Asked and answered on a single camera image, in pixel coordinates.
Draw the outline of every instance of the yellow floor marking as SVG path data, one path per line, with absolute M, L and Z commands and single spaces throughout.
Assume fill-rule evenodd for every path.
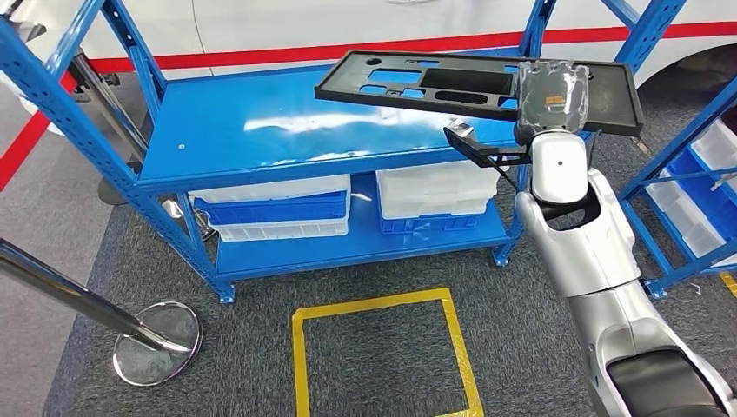
M 466 399 L 468 401 L 468 410 L 444 414 L 444 417 L 482 417 L 483 408 L 481 408 L 481 398 L 479 397 L 479 391 L 476 387 L 474 371 L 471 369 L 471 363 L 468 360 L 466 343 L 463 341 L 461 326 L 458 323 L 458 316 L 455 314 L 455 307 L 453 305 L 453 300 L 450 297 L 450 290 L 447 288 L 426 289 L 423 291 L 389 295 L 368 300 L 298 308 L 294 315 L 292 315 L 292 344 L 295 361 L 295 396 L 297 416 L 309 416 L 307 353 L 304 344 L 304 331 L 302 329 L 302 324 L 305 320 L 435 300 L 439 300 L 441 302 L 442 310 L 445 313 L 445 320 L 448 323 L 448 331 L 450 332 L 450 340 L 453 343 L 455 358 L 458 362 L 458 369 L 461 372 L 461 380 L 463 381 L 463 389 L 466 391 Z
M 737 297 L 737 282 L 734 281 L 734 278 L 728 272 L 719 272 L 719 276 L 725 285 L 727 285 L 732 295 Z

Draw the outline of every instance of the black tray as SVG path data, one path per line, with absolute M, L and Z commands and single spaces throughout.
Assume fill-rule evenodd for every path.
M 502 104 L 514 98 L 514 69 L 525 61 L 551 60 L 355 50 L 315 86 L 315 98 L 515 121 L 517 110 L 504 109 Z M 589 61 L 576 64 L 588 66 L 591 74 L 584 129 L 638 136 L 643 124 L 642 108 L 629 67 Z M 419 79 L 414 83 L 369 80 L 375 70 L 419 72 Z M 361 92 L 367 85 L 386 90 L 379 94 Z M 402 96 L 407 89 L 422 96 Z

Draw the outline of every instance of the black bracket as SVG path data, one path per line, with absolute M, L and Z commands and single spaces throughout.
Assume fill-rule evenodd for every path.
M 527 147 L 500 149 L 478 143 L 472 136 L 461 136 L 443 128 L 448 144 L 481 168 L 508 167 L 530 163 Z

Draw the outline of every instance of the blue storage bin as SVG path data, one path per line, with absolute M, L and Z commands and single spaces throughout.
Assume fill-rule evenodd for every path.
M 706 172 L 706 164 L 686 147 L 680 155 L 668 165 L 672 176 Z M 697 178 L 677 180 L 684 191 L 704 212 L 712 226 L 724 239 L 737 237 L 737 195 L 729 184 L 722 184 L 712 191 L 715 176 L 705 175 Z
M 244 224 L 342 219 L 348 191 L 307 195 L 284 200 L 208 203 L 195 198 L 195 208 L 207 213 L 210 224 Z
M 430 230 L 451 232 L 476 227 L 480 215 L 421 215 L 415 219 L 384 219 L 379 214 L 382 233 L 394 235 L 401 233 L 427 232 Z

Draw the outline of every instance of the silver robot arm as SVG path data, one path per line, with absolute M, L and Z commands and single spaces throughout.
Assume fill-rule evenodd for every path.
M 573 133 L 586 119 L 587 71 L 521 66 L 515 133 L 528 146 L 532 174 L 515 209 L 568 300 L 594 406 L 609 416 L 737 416 L 732 389 L 648 299 L 634 233 L 607 179 L 588 168 L 585 144 Z M 574 225 L 552 225 L 580 210 Z
M 632 255 L 634 234 L 607 179 L 596 169 L 588 180 L 583 220 L 556 230 L 544 213 L 547 203 L 532 190 L 536 175 L 533 140 L 530 190 L 515 198 L 528 235 L 541 253 L 548 274 L 566 297 L 578 327 L 587 383 L 594 406 L 610 416 L 737 415 L 737 400 L 723 378 L 675 334 L 647 298 Z M 583 141 L 568 134 L 566 141 Z M 550 157 L 575 163 L 570 154 Z M 570 182 L 559 182 L 561 195 Z M 553 186 L 548 190 L 555 195 Z

